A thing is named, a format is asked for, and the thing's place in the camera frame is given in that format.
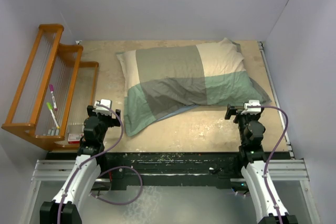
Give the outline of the patchwork green beige pillowcase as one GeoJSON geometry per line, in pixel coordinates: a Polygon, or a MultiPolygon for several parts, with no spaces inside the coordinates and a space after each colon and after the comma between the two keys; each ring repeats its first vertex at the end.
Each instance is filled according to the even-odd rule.
{"type": "Polygon", "coordinates": [[[248,75],[240,45],[229,39],[119,52],[117,59],[125,78],[128,136],[196,106],[270,102],[248,75]]]}

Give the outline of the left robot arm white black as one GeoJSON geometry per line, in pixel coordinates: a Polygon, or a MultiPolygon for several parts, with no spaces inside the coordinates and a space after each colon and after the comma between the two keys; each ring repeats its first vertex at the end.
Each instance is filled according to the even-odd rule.
{"type": "Polygon", "coordinates": [[[43,202],[39,210],[40,223],[82,223],[80,208],[96,178],[108,172],[104,143],[110,127],[123,127],[120,110],[112,111],[112,101],[102,99],[87,106],[88,118],[83,123],[83,136],[73,169],[52,201],[43,202]]]}

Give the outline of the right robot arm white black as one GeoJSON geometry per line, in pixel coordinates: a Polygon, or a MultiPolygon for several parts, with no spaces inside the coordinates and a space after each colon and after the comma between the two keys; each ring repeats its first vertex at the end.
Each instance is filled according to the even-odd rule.
{"type": "Polygon", "coordinates": [[[240,142],[238,160],[234,164],[234,173],[243,177],[247,183],[256,212],[257,223],[298,223],[297,217],[289,214],[282,203],[268,169],[275,150],[284,138],[288,128],[288,116],[284,110],[272,105],[261,105],[258,100],[250,100],[242,106],[228,105],[225,119],[234,116],[238,125],[240,142]],[[262,140],[266,128],[259,122],[265,108],[275,109],[285,117],[285,128],[272,149],[266,156],[262,140]]]}

